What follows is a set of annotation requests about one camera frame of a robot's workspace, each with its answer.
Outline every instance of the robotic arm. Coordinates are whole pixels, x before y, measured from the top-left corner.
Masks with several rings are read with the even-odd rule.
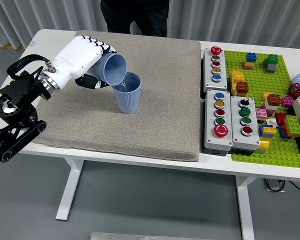
[[[7,123],[6,127],[0,128],[1,162],[9,161],[46,129],[47,123],[38,120],[37,110],[32,105],[37,97],[49,100],[51,94],[61,91],[69,80],[91,89],[107,86],[105,82],[85,74],[107,52],[116,53],[116,50],[90,36],[80,35],[65,46],[53,63],[45,57],[31,54],[7,69],[13,81],[0,89],[0,119]],[[23,71],[16,75],[33,61],[44,61],[47,69],[43,70],[41,66],[33,73]]]

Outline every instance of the brown lego brick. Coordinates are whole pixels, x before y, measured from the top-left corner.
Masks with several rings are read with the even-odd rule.
[[[249,85],[247,82],[239,81],[235,89],[238,94],[246,94],[249,91]]]
[[[281,98],[279,94],[269,94],[266,98],[270,106],[280,106]]]

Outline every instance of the floor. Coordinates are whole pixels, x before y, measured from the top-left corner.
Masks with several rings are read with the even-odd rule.
[[[22,53],[0,48],[0,86]],[[86,161],[68,221],[57,221],[69,172],[61,158],[0,162],[0,240],[89,240],[92,232],[241,238],[234,176]],[[300,240],[300,190],[287,182],[285,193],[268,192],[262,179],[248,190],[256,240]]]

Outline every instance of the gray felt mat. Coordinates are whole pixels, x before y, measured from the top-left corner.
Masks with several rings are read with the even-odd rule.
[[[87,89],[71,80],[37,106],[48,127],[34,142],[59,148],[173,161],[199,158],[198,41],[78,31],[112,45],[142,79],[138,110],[120,111],[111,86]]]

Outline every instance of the person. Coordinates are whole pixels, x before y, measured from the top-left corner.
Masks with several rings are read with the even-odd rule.
[[[109,33],[130,34],[133,21],[142,35],[167,37],[170,0],[101,0]]]

